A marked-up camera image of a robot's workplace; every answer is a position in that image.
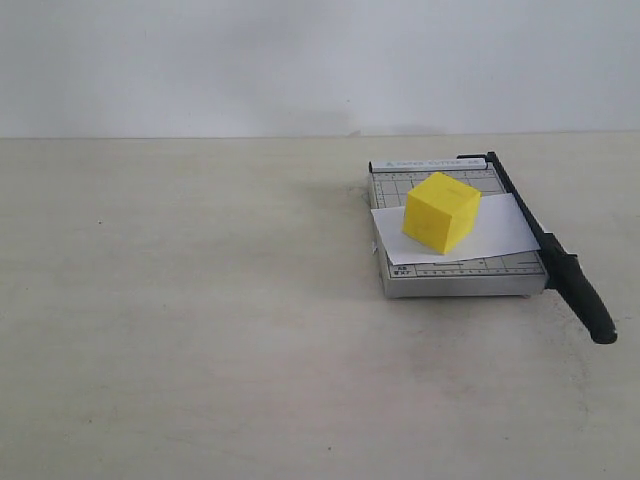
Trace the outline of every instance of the table surface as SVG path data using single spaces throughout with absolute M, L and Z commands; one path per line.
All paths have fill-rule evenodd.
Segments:
M 367 162 L 495 150 L 618 324 L 383 297 Z M 640 133 L 0 141 L 0 477 L 640 472 Z

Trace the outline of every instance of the yellow cube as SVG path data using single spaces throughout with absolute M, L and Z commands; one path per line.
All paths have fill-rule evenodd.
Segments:
M 409 191 L 402 231 L 445 254 L 475 225 L 482 193 L 441 172 Z

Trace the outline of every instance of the white paper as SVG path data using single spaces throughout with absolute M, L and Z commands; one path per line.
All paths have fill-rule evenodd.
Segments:
M 529 224 L 512 194 L 480 199 L 473 231 L 442 255 L 402 232 L 404 207 L 371 210 L 382 245 L 394 265 L 447 263 L 539 250 Z

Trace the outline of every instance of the white backdrop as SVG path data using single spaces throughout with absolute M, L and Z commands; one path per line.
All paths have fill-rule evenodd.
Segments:
M 637 0 L 0 0 L 0 136 L 640 128 Z

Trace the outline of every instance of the guillotine paper cutter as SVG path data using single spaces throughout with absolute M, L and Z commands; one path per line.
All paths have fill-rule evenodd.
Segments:
M 540 249 L 453 263 L 393 265 L 374 224 L 380 273 L 387 297 L 530 296 L 547 289 L 556 290 L 595 343 L 611 344 L 617 340 L 613 320 L 584 276 L 578 257 L 567 253 L 555 235 L 538 223 L 495 152 L 459 155 L 450 160 L 371 162 L 371 208 L 404 206 L 409 190 L 435 171 L 446 172 L 468 183 L 482 195 L 512 194 Z

